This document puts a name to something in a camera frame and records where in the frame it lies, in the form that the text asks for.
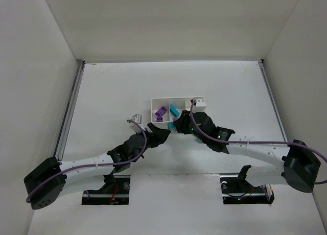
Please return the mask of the purple lego plate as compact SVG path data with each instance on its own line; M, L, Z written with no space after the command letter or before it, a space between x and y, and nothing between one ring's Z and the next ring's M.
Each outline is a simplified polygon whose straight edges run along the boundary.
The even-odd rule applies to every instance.
M167 109L165 107L161 107L155 112L155 115L158 118L162 118L166 113L167 113Z

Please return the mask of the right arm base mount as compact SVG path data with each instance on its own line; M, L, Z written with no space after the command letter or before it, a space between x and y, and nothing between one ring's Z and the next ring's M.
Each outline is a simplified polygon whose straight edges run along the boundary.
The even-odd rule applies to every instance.
M253 186L245 180L251 165L243 166L238 174L220 175L222 200L225 205L268 204L275 200L271 185Z

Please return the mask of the teal lego brick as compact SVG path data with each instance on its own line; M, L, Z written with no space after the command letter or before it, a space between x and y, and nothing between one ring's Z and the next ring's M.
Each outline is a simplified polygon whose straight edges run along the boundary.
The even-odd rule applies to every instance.
M174 105L169 106L169 111L170 111L170 113L172 114L173 117L179 118L180 113L179 113L179 111L176 109L176 107Z
M173 122L168 122L168 129L169 130L175 130L174 123Z

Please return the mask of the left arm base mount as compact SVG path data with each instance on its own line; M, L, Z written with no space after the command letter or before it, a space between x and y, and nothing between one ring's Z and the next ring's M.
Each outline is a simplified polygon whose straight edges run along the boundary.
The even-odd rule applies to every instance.
M108 175L105 184L99 190L86 190L82 196L82 205L128 205L130 175Z

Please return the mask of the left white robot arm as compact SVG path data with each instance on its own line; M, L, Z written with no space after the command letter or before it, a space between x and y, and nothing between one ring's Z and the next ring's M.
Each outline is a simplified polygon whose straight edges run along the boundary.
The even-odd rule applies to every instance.
M59 161L49 157L31 171L24 178L28 193L26 202L31 208L47 207L58 197L71 193L75 187L89 190L88 185L93 178L100 180L101 186L104 186L109 175L130 168L147 149L164 144L171 134L169 129L160 129L152 123L144 128L132 119L127 122L134 128L134 134L114 149L81 160Z

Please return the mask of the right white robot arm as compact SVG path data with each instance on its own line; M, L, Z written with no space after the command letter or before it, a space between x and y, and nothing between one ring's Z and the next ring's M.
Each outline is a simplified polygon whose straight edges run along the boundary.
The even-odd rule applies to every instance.
M311 193L318 183L321 155L300 140L264 142L247 137L232 140L235 131L216 126L205 112L184 110L179 118L173 120L173 125L177 132L194 135L215 152L265 162L262 167L243 166L238 175L240 182L253 187L285 184L303 193Z

